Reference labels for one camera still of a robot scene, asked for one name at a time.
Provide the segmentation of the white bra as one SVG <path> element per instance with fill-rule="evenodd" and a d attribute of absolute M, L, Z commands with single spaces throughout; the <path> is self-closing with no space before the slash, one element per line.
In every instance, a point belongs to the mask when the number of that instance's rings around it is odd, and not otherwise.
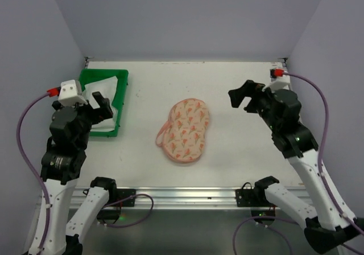
<path fill-rule="evenodd" d="M 104 98 L 108 98 L 110 101 L 110 108 L 113 112 L 113 117 L 110 119 L 103 120 L 102 122 L 93 125 L 93 132 L 110 132 L 115 129 L 117 114 L 118 111 L 115 107 L 112 106 L 112 102 L 115 98 L 115 94 L 117 91 L 118 79 L 116 76 L 103 79 L 100 81 L 95 81 L 89 84 L 85 84 L 85 90 L 82 95 L 89 101 L 93 108 L 99 108 L 100 105 L 96 102 L 94 97 L 92 96 L 93 92 L 100 92 Z"/>

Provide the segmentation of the floral laundry bag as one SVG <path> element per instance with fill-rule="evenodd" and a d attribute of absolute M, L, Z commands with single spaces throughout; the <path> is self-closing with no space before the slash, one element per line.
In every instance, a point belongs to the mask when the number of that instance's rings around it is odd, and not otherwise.
<path fill-rule="evenodd" d="M 171 108 L 155 143 L 171 160 L 190 164 L 199 160 L 204 152 L 209 123 L 206 103 L 196 98 L 184 99 Z"/>

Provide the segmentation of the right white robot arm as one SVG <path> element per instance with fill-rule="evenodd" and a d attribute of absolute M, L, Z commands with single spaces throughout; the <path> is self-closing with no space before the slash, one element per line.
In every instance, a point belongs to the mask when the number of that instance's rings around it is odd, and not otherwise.
<path fill-rule="evenodd" d="M 273 176 L 255 182 L 251 194 L 242 191 L 242 197 L 279 207 L 300 226 L 308 244 L 319 254 L 357 237 L 363 229 L 363 219 L 344 202 L 319 160 L 319 146 L 311 131 L 300 122 L 301 102 L 297 94 L 247 80 L 228 95 L 234 108 L 244 98 L 250 98 L 244 110 L 258 114 L 266 123 L 275 147 L 300 177 L 312 203 L 307 204 L 289 192 Z"/>

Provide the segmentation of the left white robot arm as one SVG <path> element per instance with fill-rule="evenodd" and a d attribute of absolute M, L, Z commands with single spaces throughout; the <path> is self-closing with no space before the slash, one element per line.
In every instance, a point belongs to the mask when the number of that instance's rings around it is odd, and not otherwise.
<path fill-rule="evenodd" d="M 42 157 L 42 168 L 35 173 L 42 196 L 28 254 L 81 254 L 92 222 L 102 207 L 116 198 L 115 180 L 96 177 L 79 209 L 72 218 L 68 217 L 73 192 L 86 160 L 91 128 L 112 117 L 109 99 L 100 92 L 92 96 L 99 105 L 96 109 L 80 99 L 70 106 L 60 100 L 52 104 L 55 111 L 49 126 L 51 136 Z"/>

